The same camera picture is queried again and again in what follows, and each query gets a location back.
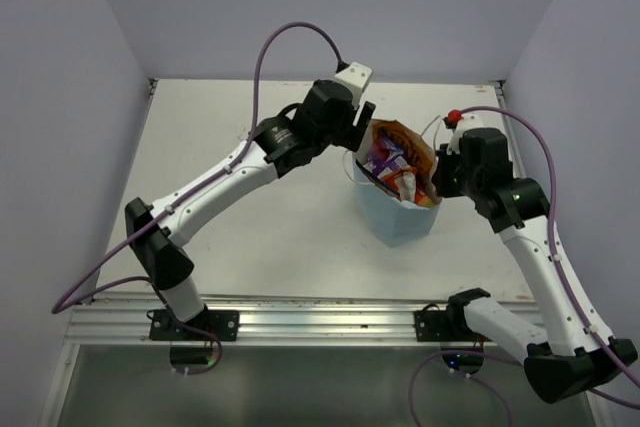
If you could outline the yellow Kettle chips bag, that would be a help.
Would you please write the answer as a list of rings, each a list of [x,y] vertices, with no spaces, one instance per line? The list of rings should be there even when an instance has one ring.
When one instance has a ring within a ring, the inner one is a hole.
[[[437,165],[434,149],[421,135],[397,120],[375,120],[372,127],[374,140],[386,137],[407,156],[408,164],[417,169],[416,177],[430,196],[436,197],[432,175]]]

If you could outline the orange snack packet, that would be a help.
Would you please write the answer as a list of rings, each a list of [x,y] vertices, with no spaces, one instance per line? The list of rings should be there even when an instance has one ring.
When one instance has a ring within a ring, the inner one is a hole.
[[[415,167],[405,167],[391,171],[385,169],[379,177],[382,184],[394,191],[394,195],[400,201],[411,202],[419,207],[433,208],[433,201],[424,190]]]

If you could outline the purple snack packet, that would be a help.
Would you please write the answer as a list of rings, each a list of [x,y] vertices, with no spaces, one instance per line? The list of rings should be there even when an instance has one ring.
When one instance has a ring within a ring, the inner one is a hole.
[[[404,150],[385,136],[372,143],[364,166],[378,179],[412,167]]]

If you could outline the light blue paper bag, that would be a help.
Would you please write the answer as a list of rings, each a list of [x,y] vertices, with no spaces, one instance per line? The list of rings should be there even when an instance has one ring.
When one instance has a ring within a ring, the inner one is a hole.
[[[399,247],[426,236],[435,224],[441,198],[427,195],[436,202],[433,208],[419,207],[400,201],[394,191],[385,187],[364,166],[367,152],[375,141],[371,121],[362,144],[350,160],[342,161],[347,178],[354,184],[355,198],[368,227],[374,235],[389,247]]]

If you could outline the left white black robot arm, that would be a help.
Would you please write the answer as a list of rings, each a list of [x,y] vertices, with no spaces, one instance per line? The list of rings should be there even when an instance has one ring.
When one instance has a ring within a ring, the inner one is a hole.
[[[317,80],[302,102],[261,121],[251,139],[196,180],[150,204],[136,198],[126,205],[131,248],[182,337],[197,339],[208,326],[184,246],[242,197],[309,164],[328,147],[357,151],[375,110],[361,99],[368,84],[363,77]]]

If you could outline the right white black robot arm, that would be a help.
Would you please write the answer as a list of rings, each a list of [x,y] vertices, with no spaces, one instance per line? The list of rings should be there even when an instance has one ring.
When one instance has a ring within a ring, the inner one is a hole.
[[[608,383],[633,364],[633,342],[613,334],[571,266],[556,268],[563,250],[548,237],[549,202],[535,180],[514,176],[506,136],[497,128],[460,127],[437,155],[438,195],[473,201],[516,260],[543,321],[537,327],[476,288],[450,297],[449,334],[464,340],[476,333],[498,344],[523,365],[546,403]]]

